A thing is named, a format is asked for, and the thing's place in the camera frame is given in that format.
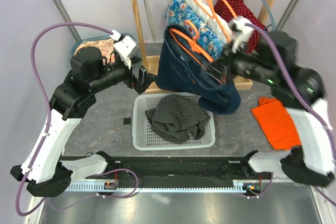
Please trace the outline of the orange hanger of denim skirt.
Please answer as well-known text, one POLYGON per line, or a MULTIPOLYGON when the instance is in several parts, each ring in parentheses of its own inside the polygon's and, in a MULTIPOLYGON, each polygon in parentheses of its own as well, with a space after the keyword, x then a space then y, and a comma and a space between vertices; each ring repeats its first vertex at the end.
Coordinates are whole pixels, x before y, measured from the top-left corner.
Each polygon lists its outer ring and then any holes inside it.
POLYGON ((174 41, 187 53, 189 54, 194 61, 196 61, 199 65, 203 66, 203 64, 201 63, 201 61, 194 56, 191 51, 196 52, 198 54, 201 54, 203 56, 203 58, 206 60, 206 62, 212 63, 214 60, 213 58, 197 43, 197 39, 200 38, 200 34, 198 29, 196 28, 196 26, 190 21, 190 20, 186 20, 184 22, 184 24, 187 26, 187 28, 190 28, 191 31, 194 32, 194 34, 192 35, 192 37, 188 37, 186 34, 184 34, 183 32, 177 30, 176 28, 170 28, 169 29, 169 33, 170 35, 173 37, 174 41), (185 39, 190 48, 191 51, 189 49, 187 49, 186 47, 184 47, 179 40, 176 38, 175 35, 179 35, 180 37, 182 37, 183 39, 185 39))

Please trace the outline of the blue denim skirt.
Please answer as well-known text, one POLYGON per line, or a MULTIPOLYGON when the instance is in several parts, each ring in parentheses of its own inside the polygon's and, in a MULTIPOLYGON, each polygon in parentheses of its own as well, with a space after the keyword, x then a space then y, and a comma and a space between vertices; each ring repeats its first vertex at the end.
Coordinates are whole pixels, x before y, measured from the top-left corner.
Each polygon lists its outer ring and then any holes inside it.
POLYGON ((155 81, 157 86, 162 90, 199 95, 198 105, 214 114, 235 113, 241 99, 234 83, 228 81, 226 84, 219 84, 207 75, 201 65, 182 48, 191 50, 186 39, 176 33, 171 34, 171 29, 191 37, 191 33, 179 24, 166 26, 155 81))

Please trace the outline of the grey dotted skirt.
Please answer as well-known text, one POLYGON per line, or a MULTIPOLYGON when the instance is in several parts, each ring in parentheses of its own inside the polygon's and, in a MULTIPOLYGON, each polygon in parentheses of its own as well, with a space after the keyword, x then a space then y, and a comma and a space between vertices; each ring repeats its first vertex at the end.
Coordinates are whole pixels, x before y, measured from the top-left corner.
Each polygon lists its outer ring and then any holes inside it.
POLYGON ((181 95, 163 97, 156 108, 145 111, 151 130, 165 141, 183 144, 192 137, 200 140, 205 134, 209 114, 197 103, 181 95))

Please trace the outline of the beige clothes hanger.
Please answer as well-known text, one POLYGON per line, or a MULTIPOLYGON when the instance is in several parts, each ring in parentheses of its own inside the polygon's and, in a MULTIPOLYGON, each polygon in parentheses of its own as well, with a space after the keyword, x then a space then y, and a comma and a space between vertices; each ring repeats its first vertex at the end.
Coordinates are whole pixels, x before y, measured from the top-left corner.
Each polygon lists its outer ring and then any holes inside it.
POLYGON ((156 34, 155 34, 155 26, 154 26, 154 22, 153 22, 153 17, 152 17, 152 12, 149 6, 149 1, 148 0, 143 0, 144 3, 144 9, 146 12, 146 18, 149 24, 149 29, 150 29, 150 33, 151 33, 151 37, 152 40, 154 42, 156 42, 156 34))

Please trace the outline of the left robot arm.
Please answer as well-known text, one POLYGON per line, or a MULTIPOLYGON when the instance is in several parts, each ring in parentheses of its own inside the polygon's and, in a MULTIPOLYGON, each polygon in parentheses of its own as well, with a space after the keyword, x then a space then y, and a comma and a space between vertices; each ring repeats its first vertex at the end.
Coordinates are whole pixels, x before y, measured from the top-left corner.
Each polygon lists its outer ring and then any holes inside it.
POLYGON ((104 151, 62 161, 62 150, 88 109, 96 103, 96 93, 123 82, 141 94, 156 78, 144 66, 135 76, 132 67, 122 60, 109 66, 97 47, 81 48, 70 59, 70 65, 71 70, 48 103, 51 111, 45 126, 48 132, 41 132, 33 149, 38 154, 32 152, 23 164, 11 169, 11 175, 23 180, 27 191, 35 197, 57 197, 71 183, 89 176, 111 178, 115 165, 104 151))

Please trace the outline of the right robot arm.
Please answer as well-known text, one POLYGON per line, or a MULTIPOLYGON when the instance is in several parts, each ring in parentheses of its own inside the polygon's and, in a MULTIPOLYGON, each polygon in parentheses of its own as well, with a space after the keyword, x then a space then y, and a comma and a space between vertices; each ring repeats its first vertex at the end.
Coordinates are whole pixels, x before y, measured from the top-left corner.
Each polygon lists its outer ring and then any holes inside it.
POLYGON ((297 41, 287 33, 262 30, 260 34, 258 57, 227 46, 204 71, 219 83, 236 75, 269 85, 300 139, 279 160, 283 173, 296 183, 327 187, 334 180, 335 143, 322 78, 316 71, 295 64, 297 41))

